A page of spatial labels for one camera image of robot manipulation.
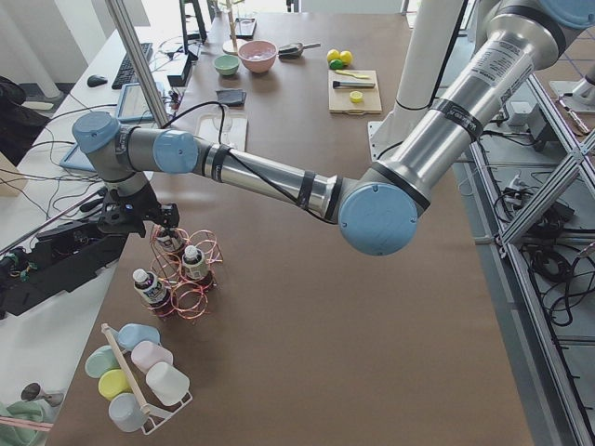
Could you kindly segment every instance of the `lime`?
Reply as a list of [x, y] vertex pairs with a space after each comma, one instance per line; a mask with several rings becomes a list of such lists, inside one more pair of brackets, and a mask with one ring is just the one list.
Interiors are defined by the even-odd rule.
[[345, 66], [349, 65], [353, 61], [353, 55], [350, 51], [341, 51], [338, 55], [338, 58], [345, 64]]
[[343, 68], [343, 62], [341, 61], [341, 59], [333, 59], [328, 64], [328, 68], [330, 68], [331, 70], [340, 70]]
[[326, 61], [330, 62], [331, 60], [339, 59], [339, 56], [338, 49], [331, 49], [326, 53]]

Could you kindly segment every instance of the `wooden cutting board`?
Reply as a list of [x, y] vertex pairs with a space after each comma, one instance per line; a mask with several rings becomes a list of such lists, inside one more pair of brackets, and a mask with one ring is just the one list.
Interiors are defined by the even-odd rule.
[[[338, 74], [333, 70], [328, 71], [328, 110], [331, 113], [347, 113], [347, 114], [366, 114], [366, 113], [382, 113], [382, 105], [380, 104], [380, 90], [378, 90], [378, 79], [376, 78], [376, 71], [374, 70], [349, 70], [358, 74], [367, 74], [369, 79], [356, 79], [352, 76]], [[374, 82], [374, 88], [333, 88], [333, 81], [350, 81], [350, 82]], [[361, 91], [364, 93], [364, 101], [359, 103], [352, 103], [350, 101], [351, 91]]]

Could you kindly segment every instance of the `white cup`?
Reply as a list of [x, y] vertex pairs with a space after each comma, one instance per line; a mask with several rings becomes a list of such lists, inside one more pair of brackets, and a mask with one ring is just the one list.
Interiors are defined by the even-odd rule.
[[167, 362], [157, 362], [147, 372], [147, 386], [165, 406], [180, 402], [190, 388], [190, 378]]
[[110, 418], [124, 432], [139, 430], [149, 416], [143, 413], [132, 393], [121, 393], [110, 402]]
[[146, 374], [157, 362], [174, 363], [174, 355], [167, 348], [158, 346], [151, 341], [142, 341], [132, 350], [132, 362]]

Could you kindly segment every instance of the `computer mouse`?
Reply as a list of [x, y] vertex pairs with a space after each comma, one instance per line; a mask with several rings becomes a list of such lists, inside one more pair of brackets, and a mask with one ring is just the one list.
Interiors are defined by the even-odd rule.
[[88, 86], [99, 86], [107, 83], [108, 80], [105, 77], [99, 76], [97, 74], [93, 74], [86, 79], [86, 84]]

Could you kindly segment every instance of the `bowl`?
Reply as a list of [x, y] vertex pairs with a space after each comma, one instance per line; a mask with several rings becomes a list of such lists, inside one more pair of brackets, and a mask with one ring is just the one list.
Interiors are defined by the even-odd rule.
[[224, 54], [213, 60], [213, 66], [222, 76], [232, 76], [238, 71], [240, 60], [235, 56]]
[[267, 72], [277, 59], [277, 46], [266, 40], [253, 40], [240, 46], [238, 56], [251, 72]]

